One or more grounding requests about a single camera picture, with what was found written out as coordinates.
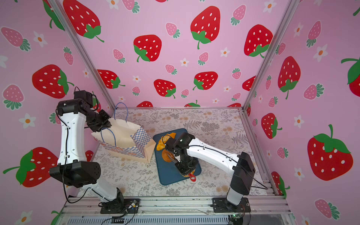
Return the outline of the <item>croissant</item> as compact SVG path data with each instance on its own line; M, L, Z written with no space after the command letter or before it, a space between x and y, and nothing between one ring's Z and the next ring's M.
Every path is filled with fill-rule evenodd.
M166 147L166 142L170 139L170 138L175 138L176 133L170 133L170 134L166 134L164 136L162 136L157 144L156 150L157 151L161 151L163 149L165 149Z

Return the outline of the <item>red handled metal tongs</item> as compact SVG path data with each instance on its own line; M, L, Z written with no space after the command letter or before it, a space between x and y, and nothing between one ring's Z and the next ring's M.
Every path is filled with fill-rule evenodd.
M196 177L192 174L192 173L190 173L189 174L189 179L192 181L192 182L196 182Z

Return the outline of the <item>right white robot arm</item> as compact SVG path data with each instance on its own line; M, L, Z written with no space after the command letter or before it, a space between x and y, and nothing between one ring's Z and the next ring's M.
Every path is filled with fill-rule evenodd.
M165 146L167 155L174 155L170 159L182 176L191 176L200 159L225 171L232 178L225 198L226 208L231 212L234 212L243 197L250 193L253 181L260 185L255 188L268 189L255 179L255 167L250 156L245 152L238 155L228 153L186 132L177 139L165 135L160 140Z

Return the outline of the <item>checkered paper bag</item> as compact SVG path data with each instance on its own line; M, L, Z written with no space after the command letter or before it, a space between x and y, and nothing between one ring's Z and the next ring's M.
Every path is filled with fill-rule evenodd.
M94 139L112 156L150 163L156 143L145 129L127 117L124 120L117 118L116 113L109 122L110 128L91 134Z

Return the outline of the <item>round brown bun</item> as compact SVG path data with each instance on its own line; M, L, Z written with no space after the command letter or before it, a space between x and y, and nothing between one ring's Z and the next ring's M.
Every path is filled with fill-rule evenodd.
M173 162L173 160L175 160L174 155L171 152L167 151L166 149L162 151L162 158L165 162L168 163L171 163Z

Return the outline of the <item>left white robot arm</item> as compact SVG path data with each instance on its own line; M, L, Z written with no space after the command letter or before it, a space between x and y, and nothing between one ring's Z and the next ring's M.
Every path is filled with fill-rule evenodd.
M61 152L57 165L50 169L50 176L63 186L92 191L99 199L103 213L120 213L125 208L122 192L110 185L102 176L97 162L88 162L84 150L84 131L109 129L110 116L92 110L90 100L77 97L59 102L56 115L61 121Z

